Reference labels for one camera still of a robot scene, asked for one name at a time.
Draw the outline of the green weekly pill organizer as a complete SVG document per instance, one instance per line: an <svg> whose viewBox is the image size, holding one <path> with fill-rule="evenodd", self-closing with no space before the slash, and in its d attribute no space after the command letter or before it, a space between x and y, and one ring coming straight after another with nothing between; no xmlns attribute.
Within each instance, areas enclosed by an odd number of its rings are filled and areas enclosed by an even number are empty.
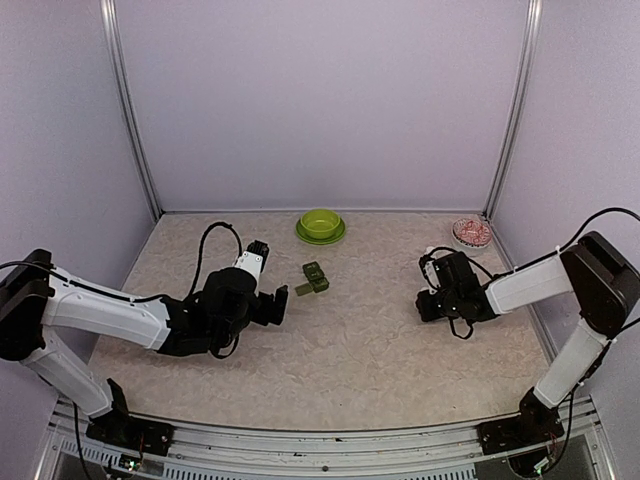
<svg viewBox="0 0 640 480"><path fill-rule="evenodd" d="M304 296L310 293L321 293L329 288L329 281L317 261L306 263L302 266L306 282L295 287L297 296Z"/></svg>

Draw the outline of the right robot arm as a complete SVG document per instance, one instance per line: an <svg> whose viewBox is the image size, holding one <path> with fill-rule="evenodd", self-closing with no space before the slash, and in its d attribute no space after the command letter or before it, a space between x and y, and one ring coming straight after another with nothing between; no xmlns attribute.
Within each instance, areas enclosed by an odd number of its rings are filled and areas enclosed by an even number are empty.
<svg viewBox="0 0 640 480"><path fill-rule="evenodd" d="M566 248L481 282L472 258L434 247L419 260L427 283L416 298L425 323L463 321L468 328L552 299L572 297L579 320L548 371L531 389L533 401L513 419L511 433L535 442L551 424L547 410L587 377L622 332L639 301L639 270L603 235L591 231Z"/></svg>

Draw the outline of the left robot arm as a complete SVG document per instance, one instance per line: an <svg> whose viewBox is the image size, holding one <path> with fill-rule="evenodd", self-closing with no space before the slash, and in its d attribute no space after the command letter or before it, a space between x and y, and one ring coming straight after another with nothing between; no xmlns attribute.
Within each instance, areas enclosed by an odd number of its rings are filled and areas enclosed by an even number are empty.
<svg viewBox="0 0 640 480"><path fill-rule="evenodd" d="M120 387L95 376L58 336L59 327L137 344L173 357L231 355L250 324L280 325L287 286L259 289L263 256L246 251L230 266L210 273L204 287L183 300L166 294L127 295L86 282L52 264L50 252L2 264L1 357L33 370L71 399L121 445L140 434Z"/></svg>

